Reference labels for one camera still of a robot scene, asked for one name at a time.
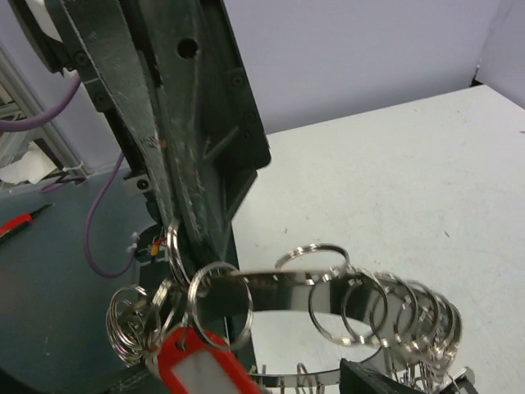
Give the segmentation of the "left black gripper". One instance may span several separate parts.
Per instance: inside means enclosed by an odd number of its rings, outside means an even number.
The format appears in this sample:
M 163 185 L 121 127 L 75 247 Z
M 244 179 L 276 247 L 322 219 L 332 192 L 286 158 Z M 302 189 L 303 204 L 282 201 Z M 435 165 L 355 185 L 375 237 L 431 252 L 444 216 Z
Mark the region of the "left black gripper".
M 114 110 L 148 173 L 162 224 L 204 255 L 271 160 L 221 1 L 30 1 L 52 49 L 100 112 Z

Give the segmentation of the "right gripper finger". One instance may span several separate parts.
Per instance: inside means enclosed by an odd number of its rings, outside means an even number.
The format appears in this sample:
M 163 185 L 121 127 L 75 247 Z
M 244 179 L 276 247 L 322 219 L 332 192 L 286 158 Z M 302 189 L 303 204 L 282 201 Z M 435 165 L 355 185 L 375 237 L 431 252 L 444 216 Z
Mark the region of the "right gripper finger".
M 387 376 L 371 369 L 364 368 L 360 363 L 342 359 L 340 361 L 340 394 L 416 394 L 422 393 L 417 388 L 398 383 Z M 453 378 L 451 383 L 437 390 L 437 393 L 478 394 L 474 383 L 463 373 Z

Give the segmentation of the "large metal keyring with keys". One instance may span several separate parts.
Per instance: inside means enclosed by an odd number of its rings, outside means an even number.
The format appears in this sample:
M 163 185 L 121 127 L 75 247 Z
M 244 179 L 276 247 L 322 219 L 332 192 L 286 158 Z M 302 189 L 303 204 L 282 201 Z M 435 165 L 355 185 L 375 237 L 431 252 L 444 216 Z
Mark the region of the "large metal keyring with keys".
M 118 289 L 106 312 L 113 350 L 129 367 L 140 366 L 173 393 L 210 392 L 209 378 L 224 378 L 224 392 L 339 391 L 340 361 L 314 370 L 298 362 L 292 373 L 244 367 L 234 352 L 252 338 L 257 313 L 296 312 L 299 326 L 341 347 L 365 347 L 364 368 L 422 393 L 437 393 L 450 373 L 463 333 L 458 309 L 421 282 L 354 266 L 338 245 L 312 244 L 282 256 L 274 269 L 242 271 L 217 261 L 192 278 L 179 245 L 180 225 L 153 242 L 166 251 L 171 274 L 154 290 Z M 219 333 L 212 322 L 241 318 L 240 333 Z

